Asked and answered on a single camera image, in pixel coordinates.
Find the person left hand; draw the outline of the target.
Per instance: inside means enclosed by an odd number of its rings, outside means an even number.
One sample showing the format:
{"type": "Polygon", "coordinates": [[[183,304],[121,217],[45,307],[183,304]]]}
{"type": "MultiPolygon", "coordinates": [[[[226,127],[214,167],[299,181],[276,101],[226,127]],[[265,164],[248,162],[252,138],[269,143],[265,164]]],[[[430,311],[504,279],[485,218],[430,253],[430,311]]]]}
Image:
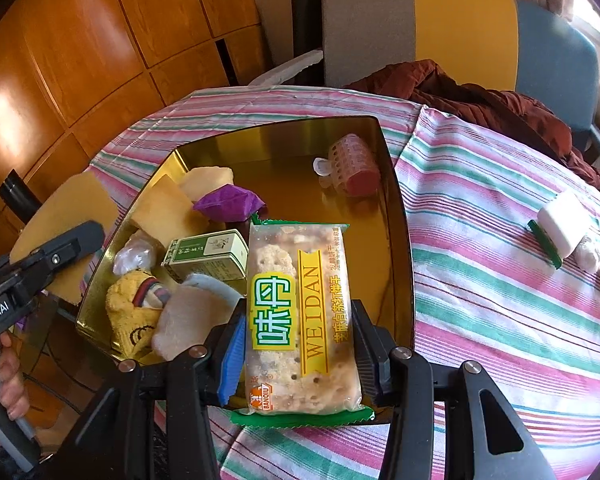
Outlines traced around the person left hand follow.
{"type": "Polygon", "coordinates": [[[30,402],[20,361],[9,332],[1,334],[0,347],[0,403],[10,419],[20,419],[29,411],[30,402]]]}

